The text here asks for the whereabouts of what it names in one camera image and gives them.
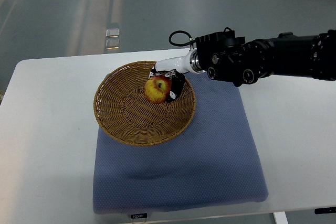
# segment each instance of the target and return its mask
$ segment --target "basket rim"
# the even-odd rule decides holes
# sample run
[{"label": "basket rim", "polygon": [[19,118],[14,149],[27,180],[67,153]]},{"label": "basket rim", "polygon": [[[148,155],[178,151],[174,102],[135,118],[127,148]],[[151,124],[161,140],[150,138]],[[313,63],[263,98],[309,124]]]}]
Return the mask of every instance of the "basket rim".
[{"label": "basket rim", "polygon": [[159,141],[155,141],[155,142],[151,142],[151,143],[130,143],[130,142],[127,142],[123,139],[120,139],[118,137],[115,137],[113,136],[109,131],[108,129],[104,126],[104,124],[101,122],[100,120],[100,116],[98,115],[98,112],[97,112],[97,96],[98,94],[100,93],[100,90],[102,88],[102,86],[106,83],[106,81],[112,76],[114,75],[115,73],[117,73],[118,71],[120,71],[121,69],[124,69],[126,67],[131,67],[132,65],[138,65],[140,63],[143,63],[143,64],[152,64],[152,65],[155,65],[156,61],[147,61],[147,60],[143,60],[143,61],[135,61],[135,62],[130,62],[128,64],[124,64],[120,67],[118,67],[116,70],[112,71],[111,73],[109,73],[108,75],[105,76],[105,78],[103,79],[103,81],[100,83],[100,85],[98,86],[97,88],[97,91],[96,91],[96,94],[94,95],[94,100],[93,100],[93,111],[94,111],[94,114],[95,114],[95,117],[96,117],[96,120],[99,124],[99,126],[103,129],[103,131],[110,137],[112,138],[113,140],[116,140],[120,143],[123,143],[123,144],[127,144],[127,145],[131,145],[131,146],[138,146],[138,147],[146,147],[146,146],[154,146],[154,145],[159,145],[159,144],[162,144],[164,142],[168,142],[169,140],[172,140],[173,138],[179,136],[183,131],[185,131],[185,129],[190,125],[191,121],[193,120],[194,118],[194,114],[195,114],[195,111],[196,111],[196,95],[195,95],[195,91],[194,91],[194,88],[193,86],[191,85],[191,83],[189,82],[189,80],[187,78],[185,78],[185,85],[188,85],[188,87],[190,88],[191,90],[191,96],[192,96],[192,109],[191,109],[191,113],[190,113],[190,116],[189,116],[189,119],[188,121],[178,130],[176,131],[174,134],[172,134],[171,136],[168,136],[168,137],[165,137],[164,139],[161,139]]}]

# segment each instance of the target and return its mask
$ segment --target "blue fabric pad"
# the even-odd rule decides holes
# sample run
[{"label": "blue fabric pad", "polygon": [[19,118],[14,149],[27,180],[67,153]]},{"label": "blue fabric pad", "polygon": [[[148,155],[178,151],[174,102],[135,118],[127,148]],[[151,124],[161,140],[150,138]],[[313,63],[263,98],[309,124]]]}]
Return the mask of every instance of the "blue fabric pad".
[{"label": "blue fabric pad", "polygon": [[195,90],[196,112],[178,137],[134,147],[99,129],[95,213],[175,211],[267,198],[239,90],[206,74],[186,77]]}]

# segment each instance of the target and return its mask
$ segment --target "gray floor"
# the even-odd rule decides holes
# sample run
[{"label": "gray floor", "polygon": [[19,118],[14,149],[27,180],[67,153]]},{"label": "gray floor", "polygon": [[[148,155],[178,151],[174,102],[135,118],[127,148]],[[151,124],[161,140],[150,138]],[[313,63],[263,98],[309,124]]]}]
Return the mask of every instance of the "gray floor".
[{"label": "gray floor", "polygon": [[[24,59],[174,48],[168,36],[194,37],[226,26],[246,40],[284,31],[335,29],[336,0],[0,0],[0,89]],[[105,49],[105,30],[120,29],[120,47]],[[335,223],[336,215],[288,212],[289,223]],[[274,223],[272,214],[199,223]]]}]

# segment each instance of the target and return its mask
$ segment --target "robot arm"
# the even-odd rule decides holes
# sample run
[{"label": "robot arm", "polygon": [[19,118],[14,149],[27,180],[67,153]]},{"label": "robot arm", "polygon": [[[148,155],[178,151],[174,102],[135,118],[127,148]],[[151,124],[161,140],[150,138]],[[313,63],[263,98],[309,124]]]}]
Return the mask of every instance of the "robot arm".
[{"label": "robot arm", "polygon": [[203,73],[212,80],[232,82],[235,86],[253,84],[259,78],[272,74],[336,80],[336,30],[316,36],[298,37],[293,33],[279,34],[277,38],[256,39],[245,43],[235,31],[224,31],[190,39],[186,56],[155,64],[157,72]]}]

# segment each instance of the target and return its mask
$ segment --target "label tag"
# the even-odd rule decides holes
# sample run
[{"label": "label tag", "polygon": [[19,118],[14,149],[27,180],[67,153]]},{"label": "label tag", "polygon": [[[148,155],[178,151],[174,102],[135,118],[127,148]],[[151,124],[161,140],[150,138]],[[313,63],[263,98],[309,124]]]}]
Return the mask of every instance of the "label tag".
[{"label": "label tag", "polygon": [[147,218],[147,213],[131,215],[131,219],[141,219],[141,218]]}]

